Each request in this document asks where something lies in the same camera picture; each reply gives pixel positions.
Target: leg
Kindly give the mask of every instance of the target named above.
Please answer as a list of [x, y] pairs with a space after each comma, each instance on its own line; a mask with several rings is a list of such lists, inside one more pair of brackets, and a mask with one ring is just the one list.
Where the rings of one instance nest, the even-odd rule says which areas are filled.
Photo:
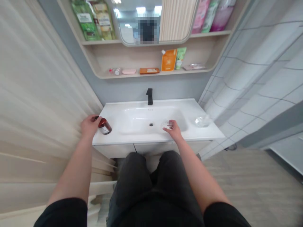
[[190, 187], [181, 156], [165, 152], [157, 167], [156, 188], [176, 205], [186, 209], [203, 222], [202, 212]]
[[124, 160], [117, 185], [110, 199], [107, 226], [112, 226], [124, 211], [151, 189], [152, 182], [145, 158], [140, 154], [130, 153]]

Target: pink bottle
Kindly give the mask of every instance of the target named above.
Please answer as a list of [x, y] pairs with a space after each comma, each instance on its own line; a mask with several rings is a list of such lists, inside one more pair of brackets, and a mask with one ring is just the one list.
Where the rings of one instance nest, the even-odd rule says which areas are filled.
[[210, 0], [200, 0], [192, 34], [201, 33]]
[[221, 0], [210, 32], [223, 31], [226, 27], [228, 19], [233, 12], [236, 0]]

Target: gray wall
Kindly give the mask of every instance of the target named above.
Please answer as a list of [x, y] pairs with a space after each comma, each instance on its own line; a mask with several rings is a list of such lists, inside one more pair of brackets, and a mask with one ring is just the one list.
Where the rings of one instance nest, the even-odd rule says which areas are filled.
[[262, 148], [300, 132], [303, 132], [303, 101], [276, 116], [239, 143], [244, 147]]
[[153, 88], [153, 98], [195, 98], [199, 100], [212, 72], [141, 78], [97, 78], [77, 43], [56, 0], [39, 0], [43, 10], [75, 59], [103, 105], [107, 102], [147, 100], [146, 91]]

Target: white sink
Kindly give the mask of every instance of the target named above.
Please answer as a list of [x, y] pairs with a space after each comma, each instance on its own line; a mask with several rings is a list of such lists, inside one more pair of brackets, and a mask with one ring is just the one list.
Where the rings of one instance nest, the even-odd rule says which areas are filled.
[[107, 119], [113, 130], [108, 135], [97, 130], [93, 144], [172, 141], [161, 127], [164, 121], [171, 119], [177, 121], [187, 141], [224, 138], [213, 122], [206, 128], [195, 125], [195, 118], [202, 115], [205, 112], [195, 99], [154, 100], [152, 106], [148, 106], [147, 101], [107, 103], [100, 116]]
[[117, 119], [118, 131], [125, 135], [165, 134], [161, 124], [171, 119], [178, 122], [181, 131], [188, 129], [184, 115], [179, 108], [173, 106], [128, 108], [124, 109]]

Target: black faucet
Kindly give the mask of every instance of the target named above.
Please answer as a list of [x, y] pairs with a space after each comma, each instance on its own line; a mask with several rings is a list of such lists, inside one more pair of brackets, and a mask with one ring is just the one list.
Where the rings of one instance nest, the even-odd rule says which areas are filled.
[[148, 95], [148, 105], [152, 106], [152, 88], [147, 89], [146, 95]]

